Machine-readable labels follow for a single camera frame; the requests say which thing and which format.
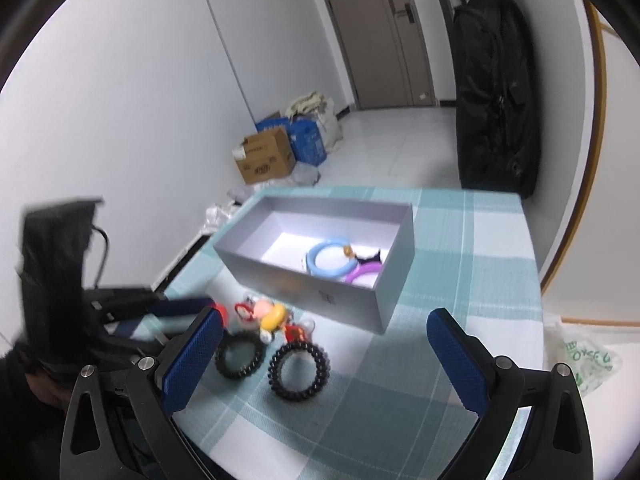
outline gray box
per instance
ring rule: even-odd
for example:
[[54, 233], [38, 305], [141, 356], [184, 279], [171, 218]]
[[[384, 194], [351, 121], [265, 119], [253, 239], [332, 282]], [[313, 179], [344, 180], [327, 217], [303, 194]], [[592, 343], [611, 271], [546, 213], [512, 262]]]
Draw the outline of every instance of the gray box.
[[[354, 246], [388, 253], [372, 288], [350, 285], [306, 273], [302, 259], [308, 248], [294, 243], [296, 237], [345, 238]], [[276, 247], [286, 243], [290, 245], [282, 246], [284, 250]], [[411, 205], [263, 196], [214, 248], [242, 285], [321, 316], [384, 333], [414, 260], [414, 215]]]

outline black hair tie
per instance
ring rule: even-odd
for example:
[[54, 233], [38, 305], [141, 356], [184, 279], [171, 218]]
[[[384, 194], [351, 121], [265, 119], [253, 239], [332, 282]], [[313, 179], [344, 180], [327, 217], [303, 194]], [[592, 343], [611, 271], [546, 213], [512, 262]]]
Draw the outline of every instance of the black hair tie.
[[[306, 390], [293, 392], [291, 390], [287, 390], [282, 385], [282, 378], [280, 377], [280, 374], [282, 372], [282, 365], [284, 364], [285, 359], [293, 352], [300, 351], [311, 354], [311, 357], [316, 362], [316, 378], [311, 386]], [[285, 400], [299, 402], [300, 400], [310, 399], [324, 388], [328, 378], [329, 368], [326, 358], [324, 357], [324, 352], [320, 347], [307, 341], [292, 341], [282, 345], [276, 351], [273, 358], [271, 358], [271, 363], [269, 364], [269, 384], [271, 385], [271, 389], [277, 396]]]
[[[254, 357], [251, 359], [251, 362], [239, 370], [231, 370], [226, 364], [226, 351], [231, 346], [245, 342], [251, 343], [254, 346]], [[245, 377], [254, 374], [255, 371], [260, 368], [264, 362], [266, 348], [267, 345], [260, 340], [260, 336], [255, 332], [239, 332], [237, 334], [225, 332], [213, 359], [216, 363], [216, 368], [222, 376], [227, 379], [239, 381], [240, 379], [244, 379]]]

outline plaid tablecloth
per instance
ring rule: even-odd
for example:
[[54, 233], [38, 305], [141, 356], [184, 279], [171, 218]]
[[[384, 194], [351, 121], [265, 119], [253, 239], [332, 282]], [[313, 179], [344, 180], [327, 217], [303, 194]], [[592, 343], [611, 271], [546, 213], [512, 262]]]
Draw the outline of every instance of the plaid tablecloth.
[[[436, 479], [476, 416], [462, 407], [431, 350], [428, 313], [444, 306], [492, 354], [542, 367], [538, 272], [519, 198], [374, 187], [266, 192], [411, 203], [415, 258], [398, 306], [384, 335], [294, 309], [296, 319], [316, 321], [314, 341], [330, 358], [331, 375], [317, 397], [299, 404], [276, 397], [266, 363], [239, 383], [212, 364], [176, 422], [239, 480]], [[208, 242], [166, 293], [204, 292], [232, 306], [244, 291]], [[281, 343], [270, 345], [267, 359]], [[313, 376], [312, 364], [300, 360], [296, 367]], [[491, 478], [506, 471], [527, 413], [520, 410]]]

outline plastic bag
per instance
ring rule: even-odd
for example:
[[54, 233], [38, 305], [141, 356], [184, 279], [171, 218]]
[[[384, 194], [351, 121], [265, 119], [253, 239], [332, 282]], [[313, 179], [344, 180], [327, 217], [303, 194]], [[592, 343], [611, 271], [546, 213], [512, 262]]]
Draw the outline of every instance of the plastic bag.
[[622, 367], [622, 357], [597, 341], [594, 333], [583, 326], [562, 323], [559, 316], [545, 317], [545, 347], [547, 365], [567, 363], [583, 397]]
[[335, 116], [334, 100], [319, 92], [299, 97], [293, 101], [285, 112], [291, 120], [295, 116], [307, 117], [316, 122], [322, 144], [327, 153], [340, 148], [342, 143], [342, 128]]
[[201, 234], [212, 235], [225, 225], [238, 210], [236, 205], [221, 206], [214, 204], [207, 209], [206, 221], [200, 230]]
[[326, 100], [324, 111], [318, 109], [311, 114], [318, 125], [322, 143], [327, 153], [337, 151], [342, 145], [342, 128], [335, 116], [334, 107], [334, 100], [329, 97]]
[[255, 193], [267, 187], [311, 187], [320, 179], [318, 168], [304, 162], [296, 162], [293, 171], [289, 176], [284, 178], [272, 178], [257, 184], [245, 184], [244, 186], [233, 187], [226, 192], [226, 195], [238, 202], [245, 203]]

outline blue gripper pad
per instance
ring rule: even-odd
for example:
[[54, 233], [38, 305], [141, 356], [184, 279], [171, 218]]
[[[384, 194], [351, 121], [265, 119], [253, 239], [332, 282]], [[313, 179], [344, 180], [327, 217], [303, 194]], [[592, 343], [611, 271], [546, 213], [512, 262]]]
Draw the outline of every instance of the blue gripper pad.
[[[429, 314], [427, 338], [462, 405], [482, 417], [489, 405], [484, 374], [461, 341], [462, 336], [466, 337], [462, 328], [450, 316], [448, 322], [445, 321], [440, 315], [441, 310], [444, 309], [439, 308]], [[460, 329], [459, 332], [449, 325], [451, 322]]]
[[162, 379], [162, 409], [167, 415], [183, 410], [220, 344], [222, 316], [212, 308], [182, 348]]

